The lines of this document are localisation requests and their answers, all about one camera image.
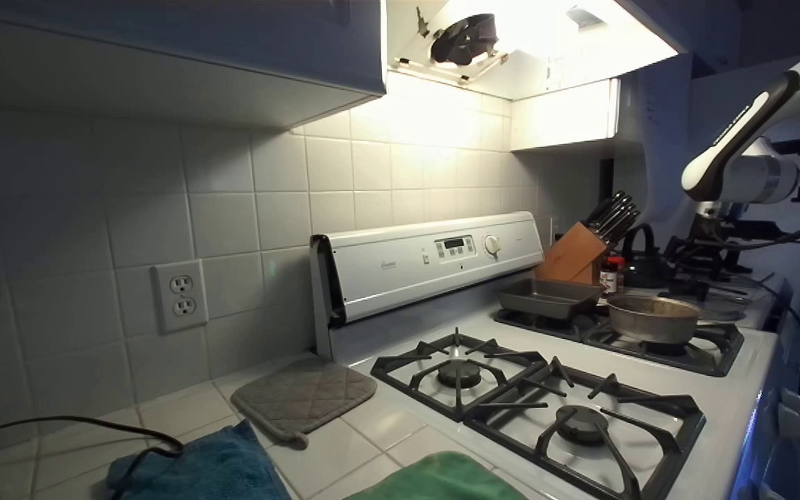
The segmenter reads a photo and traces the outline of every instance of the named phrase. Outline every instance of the stove control panel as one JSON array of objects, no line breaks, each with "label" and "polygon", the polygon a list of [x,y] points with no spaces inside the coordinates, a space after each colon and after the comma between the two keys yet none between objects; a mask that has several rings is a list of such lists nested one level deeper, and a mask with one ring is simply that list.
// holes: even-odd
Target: stove control panel
[{"label": "stove control panel", "polygon": [[469,236],[469,233],[436,239],[433,244],[436,244],[439,258],[456,258],[456,256],[475,253],[475,236]]}]

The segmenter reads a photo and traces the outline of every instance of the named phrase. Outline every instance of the white cabinet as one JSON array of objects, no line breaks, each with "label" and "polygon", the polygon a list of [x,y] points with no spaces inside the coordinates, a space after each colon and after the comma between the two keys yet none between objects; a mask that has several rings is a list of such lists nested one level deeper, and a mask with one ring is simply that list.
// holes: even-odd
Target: white cabinet
[{"label": "white cabinet", "polygon": [[383,94],[378,0],[0,0],[0,106],[289,128]]}]

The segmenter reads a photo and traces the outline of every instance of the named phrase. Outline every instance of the utensil holder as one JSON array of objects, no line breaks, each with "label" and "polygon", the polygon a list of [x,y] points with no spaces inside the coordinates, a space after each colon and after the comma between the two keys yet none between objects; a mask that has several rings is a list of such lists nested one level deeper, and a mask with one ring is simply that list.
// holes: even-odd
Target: utensil holder
[{"label": "utensil holder", "polygon": [[594,283],[597,261],[606,244],[581,222],[575,222],[536,267],[536,281]]}]

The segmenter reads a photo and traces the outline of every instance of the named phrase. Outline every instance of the burner grate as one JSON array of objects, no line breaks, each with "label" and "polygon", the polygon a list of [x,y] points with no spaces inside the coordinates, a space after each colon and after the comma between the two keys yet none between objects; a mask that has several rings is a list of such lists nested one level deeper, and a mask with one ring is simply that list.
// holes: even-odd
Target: burner grate
[{"label": "burner grate", "polygon": [[[397,378],[394,372],[403,367],[414,367],[431,356],[447,356],[447,361],[422,367],[408,381]],[[483,358],[503,358],[519,367],[517,375],[506,375],[497,367],[483,361],[464,358],[469,353],[481,353]],[[453,403],[442,403],[433,394],[422,392],[425,378],[436,378],[442,369],[453,364],[469,364],[481,372],[489,372],[497,386],[486,394],[464,403],[461,389],[464,378],[453,378],[447,389],[456,392]],[[625,386],[617,375],[592,375],[575,367],[564,367],[558,358],[544,361],[539,353],[514,353],[500,347],[497,342],[481,342],[464,333],[450,333],[439,342],[419,342],[411,353],[383,356],[375,361],[372,375],[386,381],[389,386],[406,392],[408,397],[442,411],[444,417],[464,422],[467,428],[489,436],[492,442],[508,447],[511,453],[539,464],[542,469],[564,478],[567,483],[589,492],[597,500],[661,500],[669,494],[678,472],[683,469],[686,456],[692,453],[706,417],[700,406],[686,394],[650,394],[636,386]],[[650,408],[661,417],[672,417],[678,431],[658,428],[656,422],[631,417],[617,406],[633,403],[639,408]],[[550,411],[553,422],[539,428],[536,439],[519,439],[508,428],[519,419],[528,419],[528,411]],[[650,469],[644,481],[633,472],[625,453],[608,433],[608,422],[622,422],[644,431],[656,447],[661,450],[658,464]],[[581,469],[553,458],[547,453],[553,439],[567,439],[572,444],[589,450],[606,450],[619,469],[622,492],[597,483],[594,478],[583,475]]]},{"label": "burner grate", "polygon": [[[447,356],[447,361],[419,369],[414,378],[400,381],[394,372],[403,367],[411,367],[417,361],[433,358],[436,353]],[[372,367],[372,375],[389,386],[394,386],[397,392],[436,408],[439,414],[450,417],[450,419],[464,419],[469,406],[486,403],[486,397],[492,397],[492,392],[500,392],[508,383],[508,375],[497,367],[489,367],[483,361],[467,358],[472,353],[481,353],[483,358],[500,358],[508,361],[514,367],[519,367],[522,372],[517,372],[511,381],[522,378],[528,369],[536,369],[544,364],[544,358],[539,353],[517,353],[517,350],[506,350],[500,347],[494,339],[481,342],[472,336],[458,333],[458,328],[439,339],[439,342],[419,342],[411,353],[403,356],[381,356]],[[494,378],[494,389],[475,397],[469,406],[464,406],[461,392],[469,389],[464,378],[453,378],[450,389],[453,389],[453,403],[442,403],[433,394],[422,392],[422,381],[436,375],[442,378],[442,372],[453,369],[453,364],[467,364],[467,367],[478,367],[481,372],[489,372]]]},{"label": "burner grate", "polygon": [[[503,428],[508,422],[514,422],[517,417],[522,417],[525,408],[544,408],[539,403],[544,394],[567,397],[564,392],[553,389],[556,383],[586,386],[586,389],[592,389],[589,400],[597,394],[611,394],[619,403],[636,403],[636,406],[678,417],[681,428],[678,428],[678,433],[669,433],[669,431],[656,428],[650,422],[633,419],[622,411],[583,408],[583,406],[567,406],[564,403],[556,408],[556,414],[558,414],[556,422],[547,425],[536,442],[519,442],[519,439],[508,436]],[[656,444],[661,447],[661,461],[656,464],[656,469],[644,486],[636,481],[631,464],[619,453],[617,442],[608,436],[606,419],[619,419],[625,425],[636,425],[636,428],[647,431],[656,439]],[[506,392],[494,394],[494,400],[472,406],[467,414],[467,425],[475,428],[478,433],[500,442],[503,447],[514,450],[517,456],[539,464],[542,469],[547,469],[547,472],[569,481],[572,486],[589,492],[592,497],[600,497],[600,500],[658,500],[658,497],[669,494],[689,450],[694,447],[694,442],[706,425],[706,417],[697,408],[697,403],[686,394],[658,397],[658,394],[619,383],[617,375],[597,378],[592,372],[564,367],[558,358],[553,358],[544,369],[528,372],[528,378],[506,383]],[[583,472],[547,456],[550,439],[556,439],[556,433],[569,436],[572,425],[592,425],[586,431],[586,442],[578,442],[578,444],[606,447],[611,453],[611,458],[617,461],[619,475],[622,475],[622,492],[614,492],[614,489],[597,483],[594,478],[589,478],[589,475],[583,475]]]},{"label": "burner grate", "polygon": [[700,325],[689,344],[658,347],[625,342],[617,331],[608,328],[606,314],[575,314],[569,322],[544,319],[528,311],[497,311],[497,322],[561,336],[569,342],[592,344],[611,353],[625,353],[633,358],[667,364],[686,372],[700,372],[711,378],[725,378],[739,356],[742,333],[736,325]]}]

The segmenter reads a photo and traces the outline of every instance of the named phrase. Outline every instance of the frying pan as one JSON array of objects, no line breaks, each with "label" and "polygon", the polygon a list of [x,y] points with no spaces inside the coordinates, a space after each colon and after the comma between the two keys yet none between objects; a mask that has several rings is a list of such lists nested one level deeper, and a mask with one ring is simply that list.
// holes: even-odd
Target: frying pan
[{"label": "frying pan", "polygon": [[692,303],[625,292],[608,297],[608,311],[617,333],[644,344],[686,344],[700,322]]}]

